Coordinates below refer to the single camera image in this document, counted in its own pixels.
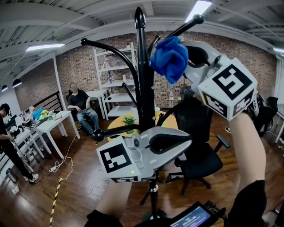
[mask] blue towel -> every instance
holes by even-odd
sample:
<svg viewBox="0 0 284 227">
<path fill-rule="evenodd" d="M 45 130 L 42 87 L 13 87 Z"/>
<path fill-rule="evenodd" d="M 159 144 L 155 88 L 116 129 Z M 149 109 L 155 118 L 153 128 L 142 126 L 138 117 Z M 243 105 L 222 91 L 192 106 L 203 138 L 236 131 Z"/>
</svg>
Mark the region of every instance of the blue towel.
<svg viewBox="0 0 284 227">
<path fill-rule="evenodd" d="M 179 80 L 188 64 L 188 50 L 180 41 L 179 37 L 173 36 L 160 42 L 150 58 L 152 68 L 171 84 Z"/>
</svg>

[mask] trash bin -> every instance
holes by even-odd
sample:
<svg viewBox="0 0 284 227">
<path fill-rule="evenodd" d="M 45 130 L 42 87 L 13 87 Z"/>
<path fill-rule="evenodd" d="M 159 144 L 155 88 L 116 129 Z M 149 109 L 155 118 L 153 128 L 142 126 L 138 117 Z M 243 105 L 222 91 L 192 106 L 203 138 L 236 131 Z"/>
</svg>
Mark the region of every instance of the trash bin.
<svg viewBox="0 0 284 227">
<path fill-rule="evenodd" d="M 10 168 L 7 169 L 6 175 L 7 175 L 7 177 L 8 177 L 13 183 L 16 183 L 16 182 L 17 182 L 18 177 L 17 177 L 16 174 L 13 173 L 13 171 L 12 171 Z"/>
</svg>

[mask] hazard stripe tape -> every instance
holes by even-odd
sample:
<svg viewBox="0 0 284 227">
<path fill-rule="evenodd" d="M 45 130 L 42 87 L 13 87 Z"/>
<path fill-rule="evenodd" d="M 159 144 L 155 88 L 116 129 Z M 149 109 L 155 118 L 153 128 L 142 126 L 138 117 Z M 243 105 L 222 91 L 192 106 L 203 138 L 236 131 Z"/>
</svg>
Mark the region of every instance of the hazard stripe tape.
<svg viewBox="0 0 284 227">
<path fill-rule="evenodd" d="M 58 191 L 59 191 L 59 188 L 60 188 L 61 181 L 62 181 L 62 178 L 59 179 L 59 183 L 58 183 L 58 185 L 57 185 L 56 193 L 55 193 L 55 196 L 54 196 L 54 200 L 53 200 L 53 204 L 52 204 L 51 217 L 50 217 L 50 221 L 49 221 L 49 227 L 52 226 L 54 208 L 55 208 L 56 199 L 57 199 L 57 196 L 58 196 Z"/>
</svg>

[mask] green plant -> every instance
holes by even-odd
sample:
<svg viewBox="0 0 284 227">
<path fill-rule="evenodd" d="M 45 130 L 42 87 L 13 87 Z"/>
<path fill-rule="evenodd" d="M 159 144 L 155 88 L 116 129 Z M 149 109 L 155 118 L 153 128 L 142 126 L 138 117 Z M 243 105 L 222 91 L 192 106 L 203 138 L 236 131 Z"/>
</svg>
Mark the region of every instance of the green plant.
<svg viewBox="0 0 284 227">
<path fill-rule="evenodd" d="M 124 121 L 122 121 L 125 125 L 134 125 L 135 123 L 135 118 L 133 116 L 125 116 Z M 130 130 L 126 132 L 127 134 L 132 134 L 134 133 L 134 130 Z"/>
</svg>

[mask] ceiling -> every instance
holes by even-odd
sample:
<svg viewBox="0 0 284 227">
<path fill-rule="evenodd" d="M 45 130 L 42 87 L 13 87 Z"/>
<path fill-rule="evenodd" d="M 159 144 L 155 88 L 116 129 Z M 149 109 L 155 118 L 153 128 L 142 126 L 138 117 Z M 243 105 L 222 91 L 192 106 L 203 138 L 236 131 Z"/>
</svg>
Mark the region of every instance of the ceiling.
<svg viewBox="0 0 284 227">
<path fill-rule="evenodd" d="M 30 45 L 66 43 L 98 27 L 133 20 L 137 7 L 143 9 L 147 18 L 185 20 L 194 2 L 0 0 L 0 84 L 7 77 L 15 77 L 49 52 L 26 54 L 25 50 Z M 284 46 L 284 0 L 213 0 L 213 6 L 206 13 L 206 20 L 240 29 L 272 45 Z"/>
</svg>

